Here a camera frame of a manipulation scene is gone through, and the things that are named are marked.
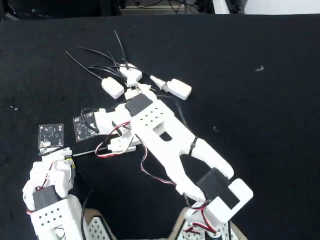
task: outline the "white wall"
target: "white wall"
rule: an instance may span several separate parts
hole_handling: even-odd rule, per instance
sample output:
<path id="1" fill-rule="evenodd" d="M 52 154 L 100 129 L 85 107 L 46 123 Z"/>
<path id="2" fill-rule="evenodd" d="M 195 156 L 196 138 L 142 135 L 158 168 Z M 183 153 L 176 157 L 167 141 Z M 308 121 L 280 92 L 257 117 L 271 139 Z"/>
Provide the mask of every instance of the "white wall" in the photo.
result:
<path id="1" fill-rule="evenodd" d="M 320 14 L 320 0 L 248 0 L 245 14 Z"/>

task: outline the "black fabric surface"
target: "black fabric surface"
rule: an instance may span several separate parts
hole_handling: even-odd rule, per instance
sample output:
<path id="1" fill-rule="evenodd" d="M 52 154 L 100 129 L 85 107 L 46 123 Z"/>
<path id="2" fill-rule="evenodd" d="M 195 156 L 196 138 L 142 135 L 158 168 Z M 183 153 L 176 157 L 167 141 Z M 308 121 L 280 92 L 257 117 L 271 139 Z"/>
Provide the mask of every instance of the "black fabric surface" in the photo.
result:
<path id="1" fill-rule="evenodd" d="M 115 101 L 65 51 L 85 64 L 105 60 L 78 45 L 111 50 L 120 60 L 113 30 L 133 64 L 192 86 L 190 97 L 180 101 L 189 127 L 254 192 L 232 219 L 244 234 L 254 240 L 318 239 L 319 22 L 319 15 L 1 22 L 1 239 L 35 239 L 22 188 L 40 160 L 38 125 L 64 123 L 65 145 L 94 146 L 94 140 L 76 144 L 72 118 L 81 108 L 107 108 Z M 101 211 L 119 239 L 167 237 L 185 207 L 172 186 L 140 171 L 142 155 L 139 149 L 113 159 L 75 159 L 95 191 L 88 207 Z M 194 181 L 208 171 L 189 157 L 183 164 Z M 145 167 L 166 177 L 153 157 Z M 82 202 L 88 187 L 79 176 L 75 184 Z"/>

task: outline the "circuit board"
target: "circuit board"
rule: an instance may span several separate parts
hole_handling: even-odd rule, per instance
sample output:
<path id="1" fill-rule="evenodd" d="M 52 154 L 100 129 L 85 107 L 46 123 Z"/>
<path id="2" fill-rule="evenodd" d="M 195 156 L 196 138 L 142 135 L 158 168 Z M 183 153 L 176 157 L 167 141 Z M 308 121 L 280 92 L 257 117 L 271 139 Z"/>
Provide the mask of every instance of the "circuit board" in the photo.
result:
<path id="1" fill-rule="evenodd" d="M 54 148 L 64 146 L 64 125 L 44 124 L 39 125 L 38 147 Z"/>
<path id="2" fill-rule="evenodd" d="M 93 112 L 88 112 L 84 114 L 83 118 L 90 126 L 92 126 L 93 128 L 96 128 L 96 119 Z M 98 135 L 98 133 L 96 133 L 95 131 L 92 131 L 86 126 L 81 116 L 77 116 L 73 118 L 73 127 L 74 127 L 76 142 L 90 139 Z"/>

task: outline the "white connector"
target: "white connector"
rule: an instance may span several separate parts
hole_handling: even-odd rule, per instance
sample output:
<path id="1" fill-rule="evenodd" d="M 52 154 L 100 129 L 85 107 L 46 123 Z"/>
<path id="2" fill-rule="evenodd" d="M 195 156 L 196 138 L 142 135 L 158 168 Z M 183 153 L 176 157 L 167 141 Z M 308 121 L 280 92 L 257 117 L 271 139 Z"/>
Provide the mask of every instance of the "white connector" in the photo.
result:
<path id="1" fill-rule="evenodd" d="M 192 87 L 178 79 L 172 79 L 166 83 L 168 91 L 182 100 L 186 100 Z"/>
<path id="2" fill-rule="evenodd" d="M 138 69 L 135 69 L 136 66 L 132 65 L 131 63 L 128 63 L 128 66 L 129 68 L 127 69 L 125 64 L 121 64 L 119 71 L 124 77 L 126 77 L 126 86 L 133 87 L 137 85 L 139 80 L 142 78 L 142 72 Z"/>
<path id="3" fill-rule="evenodd" d="M 159 87 L 159 89 L 165 92 L 170 92 L 182 100 L 186 100 L 191 93 L 192 87 L 178 79 L 172 79 L 171 81 L 163 81 L 155 76 L 150 76 L 150 79 Z"/>
<path id="4" fill-rule="evenodd" d="M 167 85 L 166 85 L 166 82 L 161 80 L 160 78 L 157 78 L 155 76 L 150 76 L 150 79 L 155 83 L 155 85 L 158 86 L 158 88 L 160 90 L 164 90 L 166 92 L 168 92 L 168 88 L 167 88 Z"/>
<path id="5" fill-rule="evenodd" d="M 118 99 L 125 92 L 125 88 L 112 77 L 104 78 L 101 86 L 114 99 Z"/>

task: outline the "cable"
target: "cable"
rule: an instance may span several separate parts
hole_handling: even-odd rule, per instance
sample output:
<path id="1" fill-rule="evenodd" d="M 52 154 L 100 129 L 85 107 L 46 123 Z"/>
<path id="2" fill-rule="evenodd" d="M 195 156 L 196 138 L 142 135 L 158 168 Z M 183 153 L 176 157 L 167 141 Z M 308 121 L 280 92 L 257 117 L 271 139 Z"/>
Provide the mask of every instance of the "cable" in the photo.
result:
<path id="1" fill-rule="evenodd" d="M 109 69 L 104 68 L 104 67 L 100 67 L 100 66 L 89 66 L 88 69 L 95 69 L 95 70 L 105 71 L 105 72 L 107 72 L 107 73 L 110 73 L 110 74 L 112 74 L 112 75 L 114 75 L 114 76 L 122 79 L 122 80 L 126 80 L 125 77 L 119 75 L 117 72 L 115 72 L 115 71 L 110 71 Z"/>
<path id="2" fill-rule="evenodd" d="M 87 240 L 86 238 L 86 234 L 85 234 L 85 229 L 84 229 L 84 217 L 85 217 L 85 209 L 86 209 L 86 206 L 87 206 L 87 203 L 88 203 L 88 200 L 89 200 L 89 197 L 90 195 L 93 193 L 93 189 L 91 189 L 89 191 L 89 193 L 87 194 L 84 202 L 83 202 L 83 205 L 82 205 L 82 210 L 81 210 L 81 218 L 80 218 L 80 224 L 81 224 L 81 234 L 82 234 L 82 238 L 83 240 Z"/>
<path id="3" fill-rule="evenodd" d="M 184 196 L 185 203 L 187 204 L 188 208 L 193 209 L 193 210 L 201 211 L 201 210 L 205 209 L 209 204 L 209 201 L 206 200 L 201 206 L 192 207 L 189 203 L 188 197 L 185 194 L 183 194 L 183 196 Z"/>
<path id="4" fill-rule="evenodd" d="M 59 237 L 60 239 L 63 239 L 63 238 L 66 236 L 66 231 L 65 231 L 64 228 L 62 228 L 62 227 L 56 227 L 55 229 L 61 229 L 61 230 L 63 230 L 63 235 L 62 235 L 62 237 Z"/>
<path id="5" fill-rule="evenodd" d="M 82 65 L 77 59 L 75 59 L 69 52 L 65 51 L 66 54 L 69 55 L 70 58 L 72 58 L 73 61 L 75 61 L 77 64 L 79 64 L 84 70 L 86 70 L 88 73 L 92 74 L 93 76 L 97 77 L 98 79 L 100 79 L 101 81 L 103 80 L 102 77 L 100 77 L 99 75 L 95 74 L 94 72 L 90 71 L 89 69 L 87 69 L 84 65 Z"/>
<path id="6" fill-rule="evenodd" d="M 180 103 L 178 102 L 178 99 L 174 96 L 167 96 L 167 95 L 156 95 L 157 97 L 160 97 L 160 98 L 168 98 L 168 99 L 172 99 L 174 100 L 174 103 L 176 105 L 176 108 L 178 110 L 178 113 L 180 115 L 180 118 L 181 118 L 181 121 L 183 122 L 183 124 L 189 128 L 188 124 L 187 124 L 187 121 L 185 119 L 185 116 L 184 116 L 184 113 L 182 112 L 182 109 L 181 109 L 181 106 L 180 106 Z"/>
<path id="7" fill-rule="evenodd" d="M 123 68 L 123 66 L 120 66 L 120 65 L 114 65 L 114 66 L 108 66 L 108 68 Z M 142 70 L 141 68 L 138 68 L 136 66 L 129 66 L 128 65 L 128 68 L 129 69 L 137 69 L 139 70 L 140 72 L 142 72 L 143 74 L 147 75 L 148 77 L 150 77 L 152 74 L 148 73 L 147 71 L 145 70 Z"/>
<path id="8" fill-rule="evenodd" d="M 129 147 L 130 147 L 130 145 L 131 145 L 131 143 L 132 143 L 133 140 L 134 140 L 134 138 L 132 137 L 131 140 L 130 140 L 130 142 L 129 142 L 129 144 L 128 144 L 128 146 L 127 146 L 123 151 L 120 151 L 120 152 L 111 152 L 111 153 L 102 154 L 102 155 L 97 154 L 97 151 L 96 151 L 96 152 L 95 152 L 95 155 L 96 155 L 98 158 L 100 158 L 100 159 L 106 159 L 106 158 L 110 158 L 110 157 L 113 157 L 113 156 L 118 156 L 118 155 L 124 154 L 124 153 L 129 149 Z"/>
<path id="9" fill-rule="evenodd" d="M 118 129 L 121 128 L 121 127 L 124 127 L 124 126 L 128 125 L 129 123 L 130 123 L 130 121 L 127 121 L 127 122 L 124 122 L 124 123 L 122 123 L 122 124 L 117 125 L 117 126 L 106 136 L 106 139 L 105 139 L 103 142 L 101 142 L 101 143 L 96 147 L 94 153 L 95 153 L 95 155 L 96 155 L 98 158 L 100 158 L 100 159 L 110 158 L 110 157 L 113 157 L 113 156 L 116 156 L 116 155 L 121 155 L 121 154 L 125 153 L 125 152 L 128 150 L 128 148 L 130 147 L 130 144 L 132 143 L 132 141 L 133 141 L 134 138 L 131 139 L 131 141 L 129 142 L 128 147 L 127 147 L 124 151 L 121 151 L 121 152 L 111 152 L 111 153 L 107 153 L 107 154 L 98 154 L 98 151 L 100 150 L 100 147 L 108 141 L 110 135 L 111 135 L 114 131 L 118 130 Z"/>
<path id="10" fill-rule="evenodd" d="M 124 64 L 125 64 L 126 69 L 128 70 L 129 67 L 128 67 L 128 61 L 127 61 L 127 56 L 126 56 L 126 53 L 125 53 L 124 46 L 122 45 L 121 40 L 120 40 L 120 38 L 119 38 L 116 30 L 114 30 L 114 34 L 115 34 L 115 36 L 116 36 L 116 39 L 117 39 L 118 42 L 119 42 L 119 45 L 120 45 L 120 48 L 121 48 L 121 52 L 122 52 L 122 57 L 123 57 L 123 59 L 124 59 Z"/>
<path id="11" fill-rule="evenodd" d="M 160 177 L 158 177 L 158 176 L 152 175 L 151 173 L 149 173 L 149 172 L 147 172 L 147 171 L 145 170 L 143 164 L 144 164 L 144 161 L 145 161 L 146 158 L 147 158 L 148 149 L 147 149 L 145 143 L 142 141 L 142 139 L 141 139 L 138 135 L 135 135 L 135 136 L 140 140 L 140 142 L 141 142 L 141 144 L 142 144 L 142 146 L 143 146 L 143 149 L 144 149 L 144 155 L 143 155 L 142 160 L 141 160 L 141 162 L 140 162 L 140 169 L 141 169 L 141 171 L 142 171 L 143 173 L 149 175 L 150 177 L 152 177 L 152 178 L 154 178 L 154 179 L 157 179 L 158 181 L 160 181 L 160 182 L 162 182 L 162 183 L 164 183 L 164 184 L 171 184 L 171 185 L 176 186 L 176 184 L 175 184 L 173 181 L 164 180 L 164 179 L 162 179 L 162 178 L 160 178 Z"/>
<path id="12" fill-rule="evenodd" d="M 151 3 L 151 4 L 148 4 L 148 5 L 144 5 L 144 6 L 139 6 L 137 4 L 137 1 L 133 0 L 133 3 L 134 5 L 139 8 L 139 9 L 144 9 L 144 8 L 147 8 L 147 7 L 151 7 L 151 6 L 155 6 L 155 5 L 158 5 L 159 3 L 163 2 L 164 0 L 159 0 L 159 1 L 156 1 L 154 3 Z"/>
<path id="13" fill-rule="evenodd" d="M 205 210 L 204 210 L 204 209 L 201 210 L 201 215 L 202 215 L 202 217 L 203 217 L 203 220 L 204 220 L 205 224 L 206 224 L 207 227 L 209 228 L 209 230 L 210 230 L 211 232 L 213 232 L 213 233 L 216 234 L 217 231 L 211 226 L 210 222 L 209 222 L 208 219 L 206 218 L 206 216 L 205 216 Z"/>
<path id="14" fill-rule="evenodd" d="M 229 240 L 231 240 L 231 221 L 228 221 L 228 234 L 229 234 Z"/>
<path id="15" fill-rule="evenodd" d="M 112 58 L 111 56 L 101 52 L 101 51 L 97 51 L 97 50 L 94 50 L 94 49 L 91 49 L 91 48 L 86 48 L 86 47 L 83 47 L 83 46 L 78 46 L 79 49 L 82 49 L 82 50 L 85 50 L 87 52 L 90 52 L 90 53 L 94 53 L 94 54 L 97 54 L 97 55 L 100 55 L 100 56 L 103 56 L 107 59 L 109 59 L 110 61 L 112 61 L 113 63 L 115 62 L 114 61 L 114 57 Z"/>
<path id="16" fill-rule="evenodd" d="M 97 125 L 95 124 L 95 127 L 92 127 L 92 126 L 90 126 L 90 124 L 85 120 L 85 118 L 84 118 L 84 112 L 85 111 L 91 111 L 91 112 L 96 112 L 97 110 L 96 109 L 93 109 L 93 108 L 88 108 L 88 107 L 86 107 L 86 108 L 82 108 L 81 109 L 81 112 L 80 112 L 80 116 L 81 116 L 81 119 L 82 119 L 82 121 L 83 121 L 83 123 L 84 123 L 84 125 L 86 125 L 86 127 L 88 128 L 88 129 L 90 129 L 90 130 L 92 130 L 92 131 L 94 131 L 95 133 L 99 133 L 100 132 L 100 130 L 97 128 Z"/>
<path id="17" fill-rule="evenodd" d="M 175 8 L 172 6 L 171 0 L 168 0 L 168 4 L 169 4 L 169 6 L 172 8 L 172 10 L 173 10 L 176 14 L 178 14 L 178 11 L 175 10 Z"/>
<path id="18" fill-rule="evenodd" d="M 42 150 L 41 152 L 38 153 L 38 155 L 40 157 L 44 157 L 44 156 L 48 156 L 49 154 L 52 154 L 52 153 L 55 153 L 59 150 L 62 150 L 62 149 L 66 149 L 66 148 L 70 148 L 69 146 L 60 146 L 60 147 L 57 147 L 51 151 L 48 151 L 48 152 L 45 152 L 44 150 Z"/>

